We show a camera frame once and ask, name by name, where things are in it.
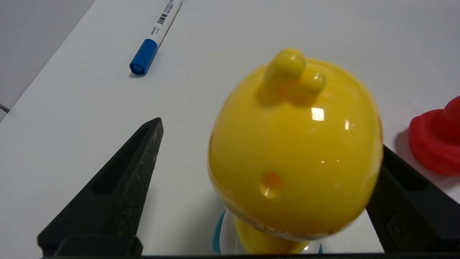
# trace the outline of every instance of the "blue marker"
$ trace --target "blue marker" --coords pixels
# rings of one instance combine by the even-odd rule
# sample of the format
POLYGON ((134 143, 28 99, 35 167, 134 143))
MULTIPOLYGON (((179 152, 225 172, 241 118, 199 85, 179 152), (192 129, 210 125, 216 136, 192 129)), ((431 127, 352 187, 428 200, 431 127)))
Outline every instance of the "blue marker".
POLYGON ((158 51, 158 47, 163 41, 169 26, 173 23, 172 21, 176 17, 182 2, 182 0, 166 0, 161 12, 157 14, 157 20, 150 31, 149 37, 144 40, 136 56, 134 56, 131 64, 129 64, 129 68, 131 68, 134 74, 143 76, 147 73, 158 51))

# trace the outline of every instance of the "red rubber object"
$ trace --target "red rubber object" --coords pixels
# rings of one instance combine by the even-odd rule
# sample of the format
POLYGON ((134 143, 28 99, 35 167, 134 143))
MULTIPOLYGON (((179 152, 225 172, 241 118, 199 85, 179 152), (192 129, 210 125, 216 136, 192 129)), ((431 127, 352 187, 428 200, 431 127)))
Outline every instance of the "red rubber object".
POLYGON ((413 118, 409 125, 409 147, 427 169, 460 176, 460 96, 444 109, 413 118))

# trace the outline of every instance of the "white tabletop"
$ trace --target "white tabletop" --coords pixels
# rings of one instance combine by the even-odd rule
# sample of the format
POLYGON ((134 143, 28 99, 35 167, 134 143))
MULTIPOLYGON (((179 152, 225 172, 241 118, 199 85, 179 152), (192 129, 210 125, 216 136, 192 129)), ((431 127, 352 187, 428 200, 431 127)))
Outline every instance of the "white tabletop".
MULTIPOLYGON (((359 77, 385 144, 460 201, 458 178, 411 156, 410 120, 460 93, 456 0, 185 0, 150 71, 128 65, 157 1, 97 0, 0 123, 0 254, 37 258, 36 236, 144 122, 165 133, 138 236, 144 254, 209 254, 224 206, 207 176, 207 142, 225 97, 283 48, 359 77)), ((326 252, 382 248, 364 212, 326 252)))

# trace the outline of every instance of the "orange spot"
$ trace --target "orange spot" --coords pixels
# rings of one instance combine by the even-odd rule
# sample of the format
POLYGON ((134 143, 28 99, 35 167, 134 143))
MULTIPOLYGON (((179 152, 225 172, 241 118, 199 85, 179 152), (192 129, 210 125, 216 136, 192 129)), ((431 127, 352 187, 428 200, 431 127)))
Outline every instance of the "orange spot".
POLYGON ((262 177, 261 192, 267 198, 274 198, 283 186, 281 177, 276 173, 270 172, 262 177))

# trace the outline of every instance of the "yellow plastic figure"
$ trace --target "yellow plastic figure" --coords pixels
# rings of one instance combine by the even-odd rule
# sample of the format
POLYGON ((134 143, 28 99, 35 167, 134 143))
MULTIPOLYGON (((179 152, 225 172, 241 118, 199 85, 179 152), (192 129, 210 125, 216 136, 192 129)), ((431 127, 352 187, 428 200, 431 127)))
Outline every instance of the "yellow plastic figure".
POLYGON ((225 101, 209 177, 248 253, 299 253, 363 211, 382 157, 379 113, 364 85, 285 49, 225 101))

